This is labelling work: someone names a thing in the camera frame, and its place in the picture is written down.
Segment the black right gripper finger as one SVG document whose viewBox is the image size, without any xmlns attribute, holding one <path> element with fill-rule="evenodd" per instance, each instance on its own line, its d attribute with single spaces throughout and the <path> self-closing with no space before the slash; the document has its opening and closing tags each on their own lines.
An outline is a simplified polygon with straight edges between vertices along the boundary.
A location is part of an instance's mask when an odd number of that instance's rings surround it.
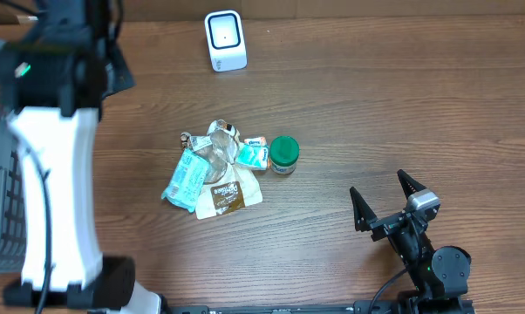
<svg viewBox="0 0 525 314">
<path fill-rule="evenodd" d="M 350 188 L 350 195 L 353 206 L 355 230 L 370 231 L 372 229 L 371 225 L 377 221 L 377 216 L 355 187 Z"/>
<path fill-rule="evenodd" d="M 397 176 L 399 178 L 399 183 L 404 191 L 406 199 L 408 199 L 411 195 L 417 192 L 426 190 L 426 186 L 414 180 L 413 177 L 410 176 L 403 169 L 400 169 L 397 172 Z"/>
</svg>

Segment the green lid jar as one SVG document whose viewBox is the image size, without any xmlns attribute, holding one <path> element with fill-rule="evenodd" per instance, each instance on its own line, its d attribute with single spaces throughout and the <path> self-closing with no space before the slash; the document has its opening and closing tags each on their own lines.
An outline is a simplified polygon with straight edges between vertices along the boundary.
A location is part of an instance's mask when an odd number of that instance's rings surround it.
<svg viewBox="0 0 525 314">
<path fill-rule="evenodd" d="M 290 136 L 276 137 L 270 144 L 270 168 L 277 174 L 291 174 L 297 167 L 300 147 Z"/>
</svg>

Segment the teal tissue pack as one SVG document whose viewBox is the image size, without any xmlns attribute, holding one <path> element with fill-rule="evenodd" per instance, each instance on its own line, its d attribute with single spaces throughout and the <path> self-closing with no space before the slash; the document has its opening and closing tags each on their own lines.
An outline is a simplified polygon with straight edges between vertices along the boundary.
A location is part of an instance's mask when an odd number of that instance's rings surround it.
<svg viewBox="0 0 525 314">
<path fill-rule="evenodd" d="M 269 167 L 269 149 L 266 146 L 241 144 L 235 162 L 251 170 L 266 170 Z"/>
</svg>

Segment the brown Pantree snack bag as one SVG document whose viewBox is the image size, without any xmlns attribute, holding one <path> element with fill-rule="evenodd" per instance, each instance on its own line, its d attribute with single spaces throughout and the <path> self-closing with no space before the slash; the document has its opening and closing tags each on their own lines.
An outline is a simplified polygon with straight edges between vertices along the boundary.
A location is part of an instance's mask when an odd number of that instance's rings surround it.
<svg viewBox="0 0 525 314">
<path fill-rule="evenodd" d="M 213 121 L 205 135 L 181 134 L 181 146 L 209 163 L 195 214 L 199 220 L 225 215 L 263 201 L 257 170 L 235 162 L 240 151 L 239 130 L 223 119 Z"/>
</svg>

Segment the teal snack packet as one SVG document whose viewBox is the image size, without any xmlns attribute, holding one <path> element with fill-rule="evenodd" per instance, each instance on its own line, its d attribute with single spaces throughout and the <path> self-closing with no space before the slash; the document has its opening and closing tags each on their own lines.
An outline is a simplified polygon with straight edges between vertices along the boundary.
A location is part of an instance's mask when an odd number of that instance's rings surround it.
<svg viewBox="0 0 525 314">
<path fill-rule="evenodd" d="M 185 149 L 161 199 L 193 213 L 209 169 L 206 160 L 190 149 Z"/>
</svg>

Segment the orange tissue pack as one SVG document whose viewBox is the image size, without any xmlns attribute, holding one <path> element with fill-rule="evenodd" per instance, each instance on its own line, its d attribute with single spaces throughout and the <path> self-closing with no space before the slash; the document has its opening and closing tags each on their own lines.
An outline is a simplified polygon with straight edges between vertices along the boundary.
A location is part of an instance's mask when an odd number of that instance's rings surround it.
<svg viewBox="0 0 525 314">
<path fill-rule="evenodd" d="M 247 138 L 244 140 L 244 143 L 254 147 L 265 147 L 268 145 L 266 138 L 263 136 Z"/>
</svg>

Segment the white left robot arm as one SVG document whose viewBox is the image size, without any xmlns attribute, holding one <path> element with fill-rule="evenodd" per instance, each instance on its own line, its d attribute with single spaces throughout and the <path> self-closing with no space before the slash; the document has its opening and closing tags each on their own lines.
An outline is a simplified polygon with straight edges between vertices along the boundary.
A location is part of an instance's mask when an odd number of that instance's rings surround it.
<svg viewBox="0 0 525 314">
<path fill-rule="evenodd" d="M 105 256 L 95 222 L 92 153 L 104 100 L 133 86 L 118 46 L 121 1 L 39 1 L 37 22 L 0 48 L 1 101 L 17 138 L 26 249 L 8 306 L 163 314 L 127 256 Z"/>
</svg>

